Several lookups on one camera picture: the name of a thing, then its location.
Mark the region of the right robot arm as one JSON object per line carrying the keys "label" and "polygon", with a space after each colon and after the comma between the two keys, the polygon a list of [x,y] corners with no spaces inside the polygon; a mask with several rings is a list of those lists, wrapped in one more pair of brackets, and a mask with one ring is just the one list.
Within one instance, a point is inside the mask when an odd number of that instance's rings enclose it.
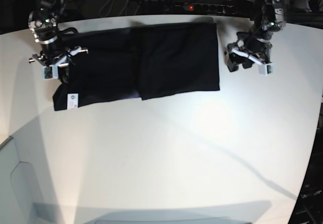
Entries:
{"label": "right robot arm", "polygon": [[69,65],[74,65],[73,57],[79,53],[88,53],[88,49],[80,46],[67,47],[64,37],[77,35],[74,27],[59,29],[59,19],[64,12],[66,0],[42,0],[40,9],[31,12],[28,27],[36,43],[40,44],[40,54],[33,54],[28,63],[41,64],[44,80],[58,79],[69,82]]}

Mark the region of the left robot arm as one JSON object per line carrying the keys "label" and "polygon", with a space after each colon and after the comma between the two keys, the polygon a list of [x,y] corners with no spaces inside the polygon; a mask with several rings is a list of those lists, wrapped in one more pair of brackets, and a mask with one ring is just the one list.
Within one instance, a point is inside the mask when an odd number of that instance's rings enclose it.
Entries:
{"label": "left robot arm", "polygon": [[273,72],[271,62],[271,38],[286,25],[282,0],[253,0],[250,20],[252,27],[247,32],[237,32],[237,40],[227,45],[227,67],[235,72],[242,66],[249,69],[258,65],[259,72]]}

